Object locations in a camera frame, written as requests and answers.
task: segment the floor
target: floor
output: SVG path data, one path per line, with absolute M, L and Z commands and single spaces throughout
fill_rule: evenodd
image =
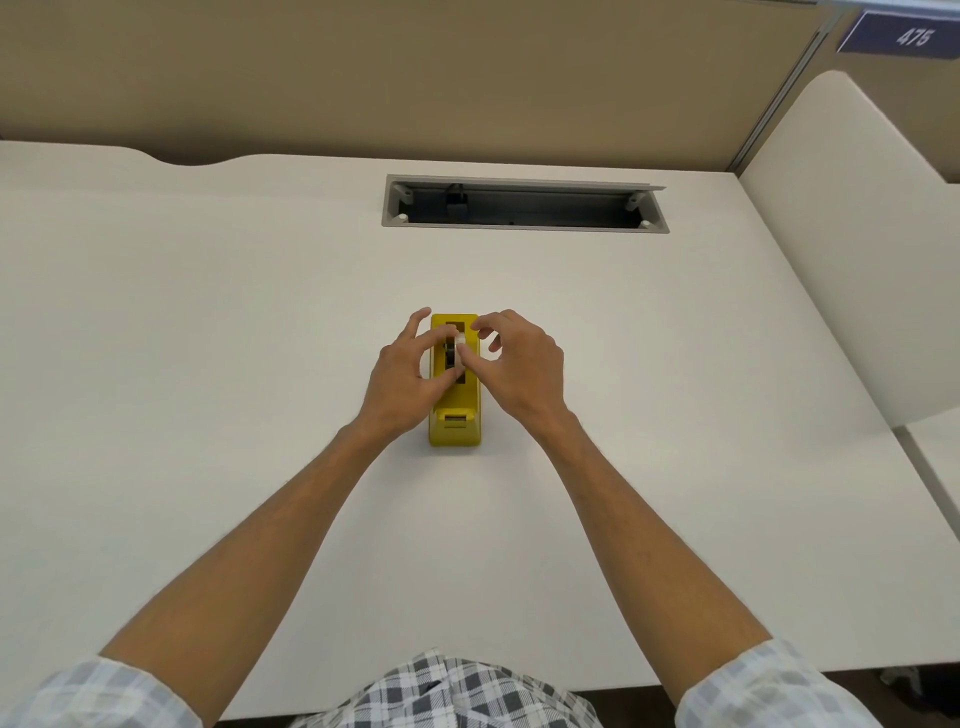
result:
M 874 670 L 833 672 L 829 678 L 856 695 L 884 728 L 960 728 L 960 719 L 924 714 L 909 707 L 897 693 L 880 682 Z M 673 726 L 673 705 L 663 688 L 625 688 L 591 691 L 587 698 L 604 728 L 668 728 Z M 224 720 L 220 728 L 285 728 L 292 716 Z

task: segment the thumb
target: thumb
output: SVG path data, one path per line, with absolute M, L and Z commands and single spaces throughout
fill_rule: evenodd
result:
M 457 352 L 460 354 L 460 359 L 464 362 L 464 366 L 476 374 L 480 381 L 486 384 L 487 378 L 491 373 L 490 367 L 493 366 L 493 362 L 488 361 L 466 344 L 458 346 Z
M 453 386 L 453 383 L 463 372 L 463 367 L 454 367 L 453 369 L 447 369 L 440 376 L 434 376 L 428 379 L 427 382 L 430 387 L 430 393 L 433 395 L 433 401 L 436 402 L 442 397 L 444 392 Z

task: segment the forearm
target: forearm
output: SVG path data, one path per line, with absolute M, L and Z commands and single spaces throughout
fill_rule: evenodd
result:
M 675 704 L 715 669 L 770 638 L 573 415 L 531 432 L 564 482 L 620 611 Z
M 152 673 L 216 722 L 256 664 L 327 530 L 386 442 L 348 425 L 157 594 L 102 654 Z

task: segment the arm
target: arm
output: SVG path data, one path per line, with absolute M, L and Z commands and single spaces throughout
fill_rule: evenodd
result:
M 104 657 L 153 674 L 217 721 L 274 635 L 353 486 L 430 412 L 462 370 L 420 378 L 420 357 L 454 327 L 417 336 L 429 308 L 380 352 L 357 418 L 120 630 Z
M 494 331 L 495 361 L 460 355 L 503 409 L 543 447 L 580 516 L 637 644 L 674 704 L 711 672 L 770 639 L 747 608 L 663 522 L 590 441 L 564 404 L 564 353 L 507 310 L 474 323 Z

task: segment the shirt sleeve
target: shirt sleeve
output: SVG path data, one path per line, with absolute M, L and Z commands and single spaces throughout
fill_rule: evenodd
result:
M 744 652 L 686 692 L 677 728 L 881 728 L 859 700 L 789 643 Z
M 93 657 L 47 678 L 0 728 L 202 728 L 173 691 L 143 670 Z

